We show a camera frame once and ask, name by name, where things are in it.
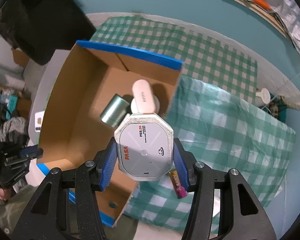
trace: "cardboard box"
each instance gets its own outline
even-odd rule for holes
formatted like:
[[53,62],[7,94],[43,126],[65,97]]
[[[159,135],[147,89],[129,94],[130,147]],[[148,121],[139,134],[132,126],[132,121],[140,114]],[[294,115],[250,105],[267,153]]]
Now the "cardboard box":
[[29,114],[31,109],[31,101],[25,98],[18,98],[16,109],[19,115],[27,120],[29,120]]
[[21,51],[20,49],[12,49],[12,55],[13,55],[13,61],[14,63],[18,64],[19,66],[25,68],[30,57],[24,53],[23,51]]
[[[54,83],[41,127],[38,160],[47,173],[53,167],[73,169],[106,148],[115,128],[100,114],[115,93],[131,95],[132,84],[148,80],[164,116],[178,82],[182,62],[139,49],[77,41]],[[114,226],[137,183],[114,168],[110,185],[96,192],[103,223]]]

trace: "blue gripper pad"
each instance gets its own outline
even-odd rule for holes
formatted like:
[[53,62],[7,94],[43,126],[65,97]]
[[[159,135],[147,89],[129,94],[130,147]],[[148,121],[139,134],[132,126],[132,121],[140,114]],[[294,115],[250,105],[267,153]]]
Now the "blue gripper pad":
[[115,163],[117,161],[117,143],[115,140],[113,140],[112,146],[109,150],[109,154],[107,157],[107,160],[105,162],[105,165],[102,168],[102,178],[100,181],[100,189],[104,191],[106,187],[109,186],[110,180],[112,177],[113,169],[115,166]]
[[176,167],[181,186],[184,187],[186,191],[188,191],[188,188],[190,186],[188,180],[188,170],[175,143],[173,144],[173,162]]

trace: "person's hand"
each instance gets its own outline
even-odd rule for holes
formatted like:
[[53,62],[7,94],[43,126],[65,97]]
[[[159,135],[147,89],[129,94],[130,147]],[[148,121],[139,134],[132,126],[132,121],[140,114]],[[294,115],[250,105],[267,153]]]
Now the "person's hand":
[[0,188],[0,199],[1,200],[8,200],[11,196],[11,189],[3,189]]

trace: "blue box edge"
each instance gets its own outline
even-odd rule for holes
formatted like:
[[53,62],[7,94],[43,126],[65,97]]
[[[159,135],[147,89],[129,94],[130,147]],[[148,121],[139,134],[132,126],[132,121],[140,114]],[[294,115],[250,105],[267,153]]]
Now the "blue box edge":
[[80,41],[78,40],[76,44],[80,45],[85,49],[98,49],[107,52],[119,53],[127,56],[131,56],[134,58],[142,59],[145,61],[149,61],[155,64],[159,64],[161,66],[165,66],[177,71],[181,70],[183,61],[179,59],[175,59],[172,57],[167,57],[161,54],[157,54],[154,52],[142,50],[142,49],[135,49],[131,47],[125,47],[120,45],[108,44],[108,43],[101,43],[95,41]]

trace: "black bag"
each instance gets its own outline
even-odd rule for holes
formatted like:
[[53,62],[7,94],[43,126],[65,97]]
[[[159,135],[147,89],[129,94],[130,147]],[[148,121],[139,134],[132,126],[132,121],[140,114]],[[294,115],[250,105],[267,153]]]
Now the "black bag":
[[94,32],[74,0],[0,0],[0,35],[40,65]]

